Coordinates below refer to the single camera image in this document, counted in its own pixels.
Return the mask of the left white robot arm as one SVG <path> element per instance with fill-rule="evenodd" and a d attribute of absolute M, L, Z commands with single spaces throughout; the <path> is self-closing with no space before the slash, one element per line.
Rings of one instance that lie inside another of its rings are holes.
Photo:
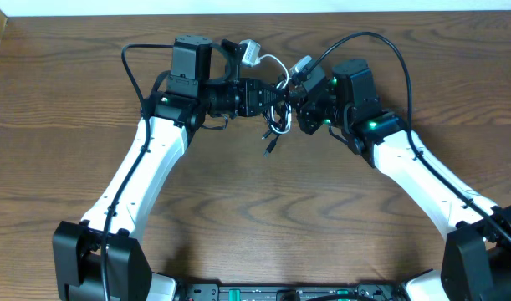
<path fill-rule="evenodd" d="M 104 193 L 77 223 L 61 222 L 52 244 L 62 300 L 179 300 L 178 282 L 151 270 L 141 244 L 171 169 L 207 117 L 267 114 L 285 100 L 289 73 L 268 84 L 241 76 L 263 56 L 240 43 L 182 35 L 171 68 L 141 95 L 135 139 Z"/>

